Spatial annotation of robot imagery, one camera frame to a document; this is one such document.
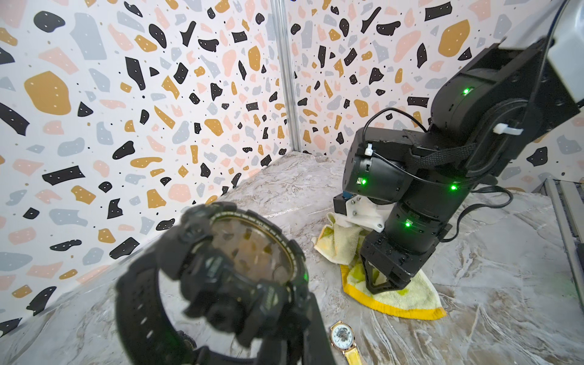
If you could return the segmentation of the yellow green white cloth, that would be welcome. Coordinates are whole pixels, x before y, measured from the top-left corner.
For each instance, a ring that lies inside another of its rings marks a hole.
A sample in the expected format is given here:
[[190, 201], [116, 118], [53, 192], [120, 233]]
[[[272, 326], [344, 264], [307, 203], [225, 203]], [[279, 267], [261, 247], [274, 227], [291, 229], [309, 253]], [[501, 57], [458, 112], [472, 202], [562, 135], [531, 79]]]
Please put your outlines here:
[[438, 320], [447, 316], [439, 294], [420, 271], [402, 290], [372, 294], [366, 286], [366, 271], [359, 249], [371, 231], [330, 212], [328, 224], [313, 238], [314, 249], [342, 272], [343, 291], [359, 304], [377, 312], [404, 319]]

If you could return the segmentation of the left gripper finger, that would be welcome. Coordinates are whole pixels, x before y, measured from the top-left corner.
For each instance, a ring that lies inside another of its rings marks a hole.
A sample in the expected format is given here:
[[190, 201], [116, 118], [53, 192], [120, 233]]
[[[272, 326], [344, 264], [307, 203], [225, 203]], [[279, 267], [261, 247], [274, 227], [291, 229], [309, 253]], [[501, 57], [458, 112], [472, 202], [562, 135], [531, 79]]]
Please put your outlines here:
[[335, 364], [314, 294], [300, 311], [286, 313], [276, 334], [266, 339], [267, 364]]

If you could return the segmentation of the black digital watch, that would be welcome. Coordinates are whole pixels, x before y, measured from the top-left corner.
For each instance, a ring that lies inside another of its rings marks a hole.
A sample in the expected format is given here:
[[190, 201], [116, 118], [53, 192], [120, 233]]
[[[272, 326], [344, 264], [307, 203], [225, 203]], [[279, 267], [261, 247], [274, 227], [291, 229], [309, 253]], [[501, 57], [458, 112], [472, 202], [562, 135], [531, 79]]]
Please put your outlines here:
[[175, 329], [160, 275], [177, 281], [185, 315], [248, 348], [252, 364], [309, 364], [314, 297], [302, 249], [273, 223], [230, 202], [190, 208], [116, 284], [116, 324], [134, 364], [236, 364]]

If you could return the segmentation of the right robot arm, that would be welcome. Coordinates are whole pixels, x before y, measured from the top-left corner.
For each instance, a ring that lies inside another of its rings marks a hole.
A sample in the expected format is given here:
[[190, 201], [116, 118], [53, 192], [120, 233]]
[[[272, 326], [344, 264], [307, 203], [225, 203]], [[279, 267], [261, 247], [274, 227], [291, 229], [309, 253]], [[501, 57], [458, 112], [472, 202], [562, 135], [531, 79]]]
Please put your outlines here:
[[583, 3], [552, 2], [474, 57], [436, 93], [419, 131], [366, 123], [354, 137], [337, 212], [391, 205], [361, 248], [369, 292], [408, 286], [436, 246], [456, 239], [471, 193], [497, 193], [522, 150], [583, 108]]

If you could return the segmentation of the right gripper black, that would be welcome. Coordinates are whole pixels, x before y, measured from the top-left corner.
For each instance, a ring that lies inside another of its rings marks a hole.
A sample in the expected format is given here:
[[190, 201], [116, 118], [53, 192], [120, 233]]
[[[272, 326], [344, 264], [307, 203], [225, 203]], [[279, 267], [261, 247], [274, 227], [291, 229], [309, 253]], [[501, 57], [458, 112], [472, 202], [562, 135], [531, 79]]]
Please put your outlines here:
[[385, 231], [368, 234], [360, 248], [360, 258], [369, 292], [405, 289], [449, 231], [444, 228], [437, 233], [421, 233], [405, 228], [395, 236]]

